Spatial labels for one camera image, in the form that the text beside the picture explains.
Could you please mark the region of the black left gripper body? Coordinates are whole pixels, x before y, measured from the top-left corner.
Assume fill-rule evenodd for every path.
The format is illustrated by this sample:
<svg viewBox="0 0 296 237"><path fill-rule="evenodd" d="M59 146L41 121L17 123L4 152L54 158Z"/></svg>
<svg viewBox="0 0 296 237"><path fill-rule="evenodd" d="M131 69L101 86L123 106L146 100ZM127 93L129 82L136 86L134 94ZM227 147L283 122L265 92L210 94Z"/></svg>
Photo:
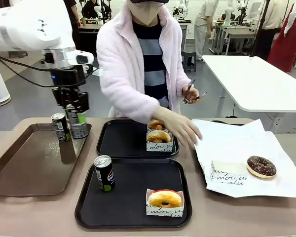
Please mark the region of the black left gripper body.
<svg viewBox="0 0 296 237"><path fill-rule="evenodd" d="M85 76L82 66L74 66L70 69L52 70L50 72L55 89L52 89L53 94L60 94L61 86L75 91L77 94L83 94L79 86L85 84Z"/></svg>

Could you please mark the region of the person right hand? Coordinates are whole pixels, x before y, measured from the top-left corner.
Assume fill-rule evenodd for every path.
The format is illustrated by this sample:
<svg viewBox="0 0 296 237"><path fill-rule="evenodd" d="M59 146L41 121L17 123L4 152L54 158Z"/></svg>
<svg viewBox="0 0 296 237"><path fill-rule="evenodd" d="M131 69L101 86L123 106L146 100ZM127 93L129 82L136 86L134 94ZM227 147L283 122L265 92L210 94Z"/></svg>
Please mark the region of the person right hand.
<svg viewBox="0 0 296 237"><path fill-rule="evenodd" d="M189 146L194 150L198 139L202 140L202 134L198 127L181 114L159 106L153 112L152 118L163 122L166 129L185 147Z"/></svg>

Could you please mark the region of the person left hand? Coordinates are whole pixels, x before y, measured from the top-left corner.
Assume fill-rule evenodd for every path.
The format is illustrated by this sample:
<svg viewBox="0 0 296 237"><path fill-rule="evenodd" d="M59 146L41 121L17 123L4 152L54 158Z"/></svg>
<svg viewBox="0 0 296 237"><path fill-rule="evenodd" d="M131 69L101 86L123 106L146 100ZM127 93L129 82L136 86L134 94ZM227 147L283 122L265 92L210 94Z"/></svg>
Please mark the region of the person left hand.
<svg viewBox="0 0 296 237"><path fill-rule="evenodd" d="M184 96L184 100L183 102L185 104L194 104L199 100L199 91L192 87L188 87L187 85L185 85L182 88L182 95Z"/></svg>

